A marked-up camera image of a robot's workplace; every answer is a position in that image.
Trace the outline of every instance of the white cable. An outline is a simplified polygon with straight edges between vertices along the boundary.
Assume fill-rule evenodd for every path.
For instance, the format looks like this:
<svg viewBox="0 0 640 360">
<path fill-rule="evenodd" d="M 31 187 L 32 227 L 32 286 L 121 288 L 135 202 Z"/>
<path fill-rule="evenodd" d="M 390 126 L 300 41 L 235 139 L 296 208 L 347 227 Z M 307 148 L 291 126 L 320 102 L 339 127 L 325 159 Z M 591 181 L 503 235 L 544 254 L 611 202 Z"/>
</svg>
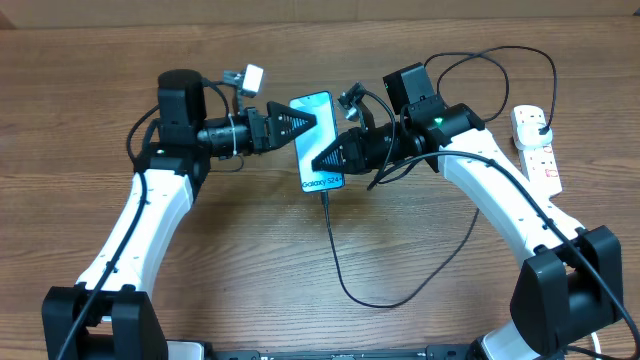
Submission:
<svg viewBox="0 0 640 360">
<path fill-rule="evenodd" d="M 602 351 L 600 350 L 600 340 L 598 340 L 598 335 L 596 335 L 595 332 L 591 333 L 591 340 L 593 340 L 593 351 L 597 352 L 598 354 L 602 354 Z"/>
<path fill-rule="evenodd" d="M 233 117 L 229 113 L 229 121 L 231 121 L 231 132 L 233 132 L 233 156 L 238 155 L 238 148 L 236 147 L 236 126 L 233 123 Z"/>
</svg>

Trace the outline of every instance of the wooden tabletop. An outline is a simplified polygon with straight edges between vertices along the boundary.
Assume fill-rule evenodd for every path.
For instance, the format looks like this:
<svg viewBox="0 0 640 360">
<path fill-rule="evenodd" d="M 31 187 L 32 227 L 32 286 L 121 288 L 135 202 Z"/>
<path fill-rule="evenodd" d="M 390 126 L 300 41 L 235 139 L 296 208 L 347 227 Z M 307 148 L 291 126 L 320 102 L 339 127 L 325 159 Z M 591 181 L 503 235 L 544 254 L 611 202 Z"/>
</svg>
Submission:
<svg viewBox="0 0 640 360">
<path fill-rule="evenodd" d="M 190 68 L 211 79 L 265 68 L 261 111 L 274 100 L 334 95 L 362 81 L 386 99 L 382 76 L 443 51 L 518 44 L 556 61 L 554 148 L 564 192 L 554 202 L 623 245 L 625 302 L 640 319 L 640 21 L 637 18 L 437 20 L 0 31 L 0 358 L 46 357 L 40 317 L 53 285 L 71 286 L 104 244 L 128 196 L 124 139 L 156 103 L 156 78 Z M 549 110 L 552 77 L 539 55 L 495 54 L 509 72 L 507 110 L 489 125 L 516 163 L 509 111 Z M 429 67 L 432 80 L 454 59 Z M 502 74 L 477 61 L 443 82 L 449 103 L 495 112 Z M 210 116 L 222 114 L 208 96 Z M 376 122 L 388 121 L 375 104 Z M 355 124 L 338 117 L 341 130 Z M 214 168 L 236 164 L 212 160 Z M 375 303 L 404 298 L 455 249 L 475 209 L 427 166 L 365 190 L 348 176 L 332 192 L 345 281 Z M 509 319 L 519 270 L 481 216 L 460 254 L 395 310 L 351 302 L 334 268 L 318 196 L 300 190 L 293 145 L 210 174 L 178 226 L 153 303 L 165 336 L 218 350 L 416 348 L 470 343 Z M 623 324 L 600 332 L 628 356 Z"/>
</svg>

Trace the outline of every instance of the phone screen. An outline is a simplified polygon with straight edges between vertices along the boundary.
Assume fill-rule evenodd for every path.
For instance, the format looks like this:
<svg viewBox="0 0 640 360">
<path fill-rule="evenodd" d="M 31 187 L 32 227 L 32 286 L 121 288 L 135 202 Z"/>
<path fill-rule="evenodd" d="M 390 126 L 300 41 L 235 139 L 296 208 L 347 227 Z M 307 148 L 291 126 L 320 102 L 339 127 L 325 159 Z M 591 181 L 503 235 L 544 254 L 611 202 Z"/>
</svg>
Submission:
<svg viewBox="0 0 640 360">
<path fill-rule="evenodd" d="M 291 100 L 289 106 L 315 115 L 317 121 L 316 126 L 295 140 L 302 191 L 315 192 L 343 187 L 344 174 L 311 169 L 311 160 L 338 137 L 331 94 L 323 91 L 302 96 Z"/>
</svg>

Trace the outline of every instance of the blue smartphone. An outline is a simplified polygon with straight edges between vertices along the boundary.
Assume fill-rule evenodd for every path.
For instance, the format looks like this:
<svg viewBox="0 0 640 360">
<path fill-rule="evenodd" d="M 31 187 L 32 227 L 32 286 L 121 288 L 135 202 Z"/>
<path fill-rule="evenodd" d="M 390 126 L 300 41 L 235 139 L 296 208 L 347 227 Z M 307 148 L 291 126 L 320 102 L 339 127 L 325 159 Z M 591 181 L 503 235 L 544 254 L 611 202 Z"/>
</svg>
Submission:
<svg viewBox="0 0 640 360">
<path fill-rule="evenodd" d="M 305 95 L 289 102 L 293 109 L 316 116 L 317 124 L 295 140 L 302 191 L 310 193 L 344 186 L 344 174 L 313 171 L 311 160 L 338 137 L 338 125 L 333 112 L 333 100 L 328 91 Z"/>
</svg>

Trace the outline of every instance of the white power strip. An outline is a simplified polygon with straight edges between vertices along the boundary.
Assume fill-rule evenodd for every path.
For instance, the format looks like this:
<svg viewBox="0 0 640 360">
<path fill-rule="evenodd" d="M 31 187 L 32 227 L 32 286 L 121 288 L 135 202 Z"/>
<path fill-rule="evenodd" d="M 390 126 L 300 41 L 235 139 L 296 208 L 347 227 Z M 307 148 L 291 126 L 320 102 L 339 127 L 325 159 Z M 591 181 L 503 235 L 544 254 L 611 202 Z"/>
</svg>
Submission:
<svg viewBox="0 0 640 360">
<path fill-rule="evenodd" d="M 524 176 L 549 197 L 561 193 L 558 164 L 551 147 L 551 130 L 544 136 L 536 133 L 536 129 L 546 125 L 544 111 L 532 105 L 516 106 L 511 112 L 511 125 Z M 528 134 L 528 137 L 525 139 L 523 134 Z"/>
</svg>

